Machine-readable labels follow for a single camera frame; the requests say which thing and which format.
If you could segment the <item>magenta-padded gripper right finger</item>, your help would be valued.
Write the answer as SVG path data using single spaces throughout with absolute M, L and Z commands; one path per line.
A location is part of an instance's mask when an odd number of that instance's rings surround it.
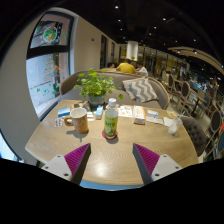
M 133 155 L 145 185 L 182 169 L 167 154 L 158 155 L 136 143 L 133 144 Z

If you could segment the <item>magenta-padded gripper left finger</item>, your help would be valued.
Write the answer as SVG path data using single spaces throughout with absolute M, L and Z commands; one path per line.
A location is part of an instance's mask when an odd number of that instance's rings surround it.
M 88 143 L 66 155 L 57 154 L 42 169 L 79 185 L 90 154 L 91 144 Z

